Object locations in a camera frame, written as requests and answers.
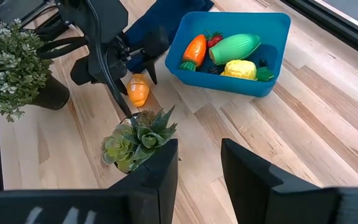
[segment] toy food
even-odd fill
[[[219,70],[218,70],[217,66],[208,67],[207,72],[210,73],[210,74],[219,75]]]
[[[221,75],[256,80],[256,65],[246,60],[233,60],[226,64]]]
[[[143,74],[134,74],[127,84],[127,91],[129,99],[140,107],[146,103],[150,87]]]
[[[263,58],[259,60],[258,64],[259,64],[259,67],[267,67],[267,62]]]
[[[211,34],[210,32],[207,31],[207,33],[209,34],[209,36],[207,38],[208,39],[208,41],[207,41],[208,48],[215,46],[217,43],[219,43],[221,40],[223,40],[223,35],[220,32],[215,32],[214,34]]]
[[[260,45],[260,37],[253,34],[237,34],[227,37],[209,49],[215,65],[224,65],[231,60],[247,58]]]
[[[259,68],[256,71],[256,78],[261,82],[268,82],[274,77],[272,71],[267,68],[267,61],[265,59],[259,60]]]
[[[267,67],[258,68],[256,71],[256,78],[261,82],[268,82],[274,77],[272,71],[267,69]]]
[[[187,46],[185,53],[183,54],[183,63],[180,65],[180,69],[195,71],[204,61],[206,52],[206,39],[203,34],[198,35]]]

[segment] orange toy pepper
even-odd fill
[[[129,99],[136,107],[143,106],[149,96],[150,87],[143,74],[134,74],[127,84]]]
[[[180,69],[194,72],[203,63],[205,52],[206,38],[203,34],[200,34],[187,46],[183,54],[183,64],[180,65]]]

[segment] potted plant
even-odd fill
[[[58,110],[70,97],[68,88],[52,77],[52,60],[42,60],[35,51],[44,43],[20,20],[0,23],[0,114],[8,121],[20,119],[20,108],[32,104]]]
[[[157,114],[144,110],[118,124],[112,135],[104,140],[104,163],[115,164],[126,174],[137,169],[175,133],[176,123],[167,128],[173,109],[167,114],[163,109]]]

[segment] dark blue towel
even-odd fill
[[[214,3],[210,0],[157,0],[150,9],[138,19],[125,33],[129,42],[140,41],[147,31],[163,26],[168,34],[169,44],[172,44],[182,17],[191,11],[208,11]],[[133,73],[145,70],[142,57],[136,55],[127,63],[127,68]]]

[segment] toy strawberry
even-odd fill
[[[223,35],[220,32],[215,32],[214,34],[211,34],[207,31],[207,33],[209,34],[207,42],[209,48],[215,46],[217,43],[219,43],[219,41],[223,40]]]

